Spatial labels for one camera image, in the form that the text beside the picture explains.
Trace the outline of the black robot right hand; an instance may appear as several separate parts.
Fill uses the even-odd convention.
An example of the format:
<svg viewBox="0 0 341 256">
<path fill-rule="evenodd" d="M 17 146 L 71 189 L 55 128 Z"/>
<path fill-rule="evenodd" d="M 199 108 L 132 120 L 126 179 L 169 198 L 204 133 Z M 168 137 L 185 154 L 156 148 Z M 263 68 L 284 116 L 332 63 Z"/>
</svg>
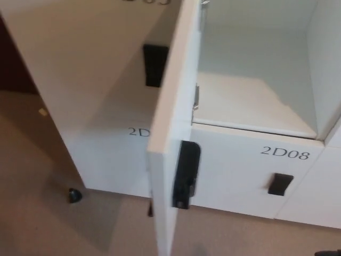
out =
<svg viewBox="0 0 341 256">
<path fill-rule="evenodd" d="M 341 249 L 315 252 L 315 256 L 341 256 Z"/>
</svg>

